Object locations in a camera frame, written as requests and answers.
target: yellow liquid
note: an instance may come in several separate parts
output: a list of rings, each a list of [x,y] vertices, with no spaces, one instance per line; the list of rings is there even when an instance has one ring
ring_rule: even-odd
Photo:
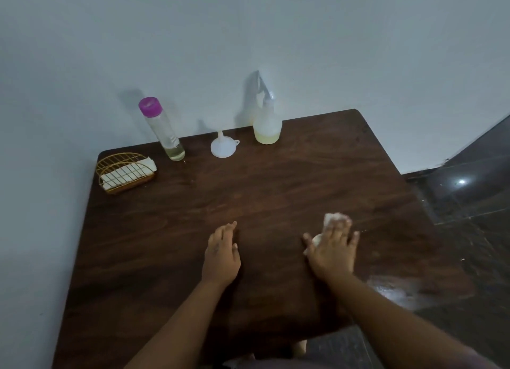
[[[280,133],[277,133],[276,135],[273,135],[272,137],[268,137],[268,136],[258,133],[255,129],[253,129],[253,132],[255,133],[255,139],[258,140],[262,144],[273,144],[280,137]]]
[[[186,152],[184,151],[184,148],[180,143],[177,147],[172,148],[163,147],[163,149],[165,149],[165,153],[173,161],[180,161],[182,158],[184,158],[184,155],[186,155]]]

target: gold wire basket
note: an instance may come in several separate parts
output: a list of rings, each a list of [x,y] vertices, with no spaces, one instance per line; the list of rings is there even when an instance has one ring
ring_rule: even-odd
[[[107,156],[96,165],[99,185],[108,194],[117,194],[144,184],[155,176],[156,166],[151,168],[150,162],[154,163],[150,158],[137,153]]]

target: forearm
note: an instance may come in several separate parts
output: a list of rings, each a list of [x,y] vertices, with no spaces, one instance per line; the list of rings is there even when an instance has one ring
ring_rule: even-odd
[[[126,369],[193,368],[222,290],[199,283]]]
[[[447,367],[470,351],[353,275],[337,276],[329,286],[390,369]]]

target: wooden table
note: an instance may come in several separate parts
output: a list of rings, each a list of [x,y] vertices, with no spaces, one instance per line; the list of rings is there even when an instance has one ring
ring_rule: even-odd
[[[117,196],[94,180],[55,368],[123,367],[199,281],[209,234],[233,220],[242,267],[211,322],[206,361],[350,324],[302,255],[301,234],[319,233],[326,212],[353,218],[362,233],[355,273],[400,305],[473,293],[358,111],[284,121],[269,146],[251,127],[225,134],[241,141],[226,159],[210,153],[215,134],[182,138],[185,162],[158,143],[100,154],[150,156],[157,176]]]

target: dark tile floor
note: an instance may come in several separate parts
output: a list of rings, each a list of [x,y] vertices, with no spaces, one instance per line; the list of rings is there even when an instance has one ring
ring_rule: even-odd
[[[409,185],[477,287],[469,299],[418,314],[510,367],[510,118]],[[382,368],[358,327],[309,341],[334,367]]]

